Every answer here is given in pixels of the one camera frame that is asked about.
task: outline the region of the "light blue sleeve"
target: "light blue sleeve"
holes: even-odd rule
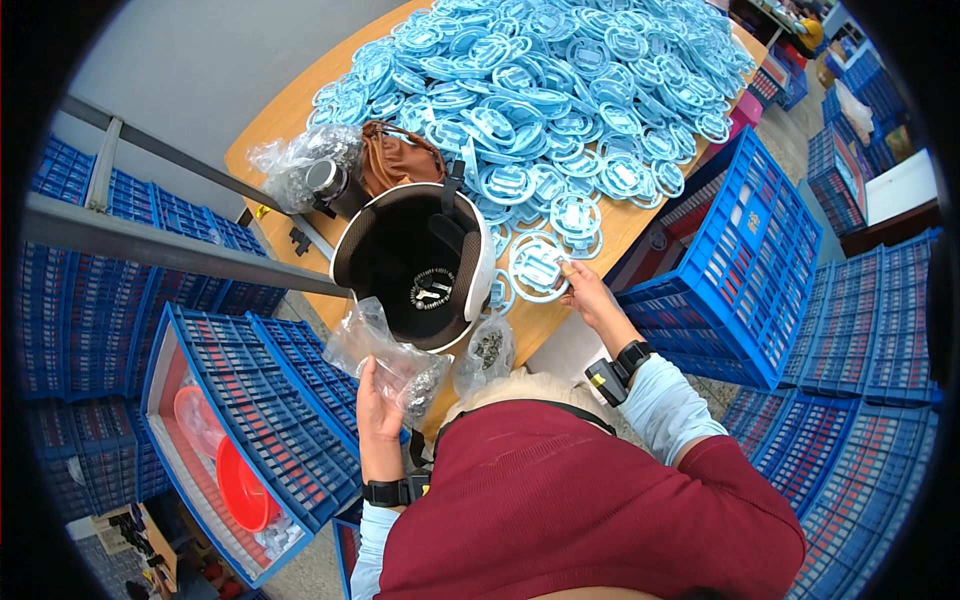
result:
[[[352,600],[370,600],[380,593],[380,571],[383,570],[383,547],[390,528],[394,526],[397,511],[371,506],[364,500],[360,519],[360,554],[350,575]]]
[[[690,440],[729,435],[684,374],[656,353],[636,370],[627,401],[617,408],[654,458],[667,466]]]

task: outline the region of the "brown leather bag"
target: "brown leather bag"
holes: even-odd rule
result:
[[[403,133],[412,144],[388,132]],[[367,121],[363,126],[364,186],[372,197],[404,183],[441,183],[446,164],[440,151],[416,133],[386,121]]]

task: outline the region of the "metal pole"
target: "metal pole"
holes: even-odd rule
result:
[[[86,189],[84,207],[97,212],[107,212],[109,207],[110,175],[113,174],[113,159],[117,154],[117,142],[123,121],[113,117],[104,136],[104,144],[100,147],[97,161],[93,163],[93,173],[90,175],[90,186]]]
[[[108,111],[71,95],[63,98],[60,110],[102,130],[106,130],[109,127],[110,120],[113,118],[113,115]],[[154,135],[134,127],[130,123],[124,123],[123,128],[120,130],[120,139],[130,142],[134,146],[138,146],[161,158],[165,158],[177,166],[196,173],[200,177],[211,180],[218,185],[222,185],[226,189],[236,192],[241,196],[246,196],[255,202],[286,214],[280,209],[279,204],[277,204],[273,198],[252,185],[249,185],[245,181],[240,181],[233,175],[224,173],[220,169],[211,167],[199,158],[171,146]]]
[[[31,192],[24,210],[25,239],[187,273],[339,296],[348,289],[325,275],[277,260],[126,221]]]

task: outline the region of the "gray wall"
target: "gray wall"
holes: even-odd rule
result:
[[[71,92],[217,168],[288,83],[404,0],[131,0],[94,45]],[[317,88],[326,82],[317,82]],[[88,154],[103,134],[58,113],[53,133]],[[115,166],[231,219],[240,196],[120,142]]]

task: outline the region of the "white helmet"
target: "white helmet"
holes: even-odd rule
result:
[[[330,260],[337,285],[357,300],[380,300],[398,342],[429,352],[467,336],[493,284],[490,228],[457,191],[459,173],[443,184],[399,185],[371,200],[350,220]]]

